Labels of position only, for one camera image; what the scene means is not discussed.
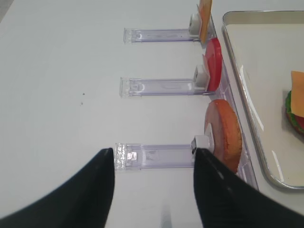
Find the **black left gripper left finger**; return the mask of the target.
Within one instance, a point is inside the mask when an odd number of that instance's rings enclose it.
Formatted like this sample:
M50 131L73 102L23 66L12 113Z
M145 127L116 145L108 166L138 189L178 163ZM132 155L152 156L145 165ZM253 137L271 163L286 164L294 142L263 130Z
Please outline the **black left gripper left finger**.
M114 151L102 149L40 200L0 220L2 228L103 228L114 195Z

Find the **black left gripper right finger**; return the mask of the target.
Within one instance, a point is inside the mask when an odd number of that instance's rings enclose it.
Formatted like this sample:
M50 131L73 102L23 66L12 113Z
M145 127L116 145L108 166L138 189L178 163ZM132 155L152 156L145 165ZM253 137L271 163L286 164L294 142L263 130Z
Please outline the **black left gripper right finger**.
M205 228L302 228L303 215L257 191L207 149L194 150L194 194Z

